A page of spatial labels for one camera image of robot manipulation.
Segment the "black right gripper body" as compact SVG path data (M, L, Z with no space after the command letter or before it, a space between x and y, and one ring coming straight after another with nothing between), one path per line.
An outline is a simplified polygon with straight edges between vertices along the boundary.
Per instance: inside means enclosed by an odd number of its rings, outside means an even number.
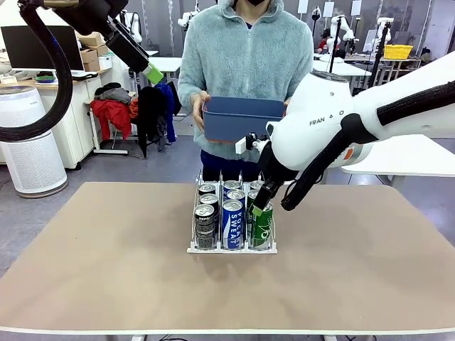
M283 166L275 157L272 150L272 142L268 141L260 153L258 167L264 176L266 183L282 185L287 181L294 180L296 170L290 170Z

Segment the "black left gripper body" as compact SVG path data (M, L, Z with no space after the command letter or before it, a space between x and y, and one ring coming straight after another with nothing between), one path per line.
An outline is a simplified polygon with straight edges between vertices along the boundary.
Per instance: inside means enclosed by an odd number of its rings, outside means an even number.
M53 11L82 36L93 32L111 36L117 31L113 20L126 5L127 0L87 0Z

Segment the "person's right hand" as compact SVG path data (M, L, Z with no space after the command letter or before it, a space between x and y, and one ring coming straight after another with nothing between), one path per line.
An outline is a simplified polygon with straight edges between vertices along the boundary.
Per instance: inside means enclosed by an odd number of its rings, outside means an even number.
M202 133L204 132L203 107L205 103L209 101L210 95L206 91L201 91L198 94L192 94L190 97L190 103L193 109L193 120Z

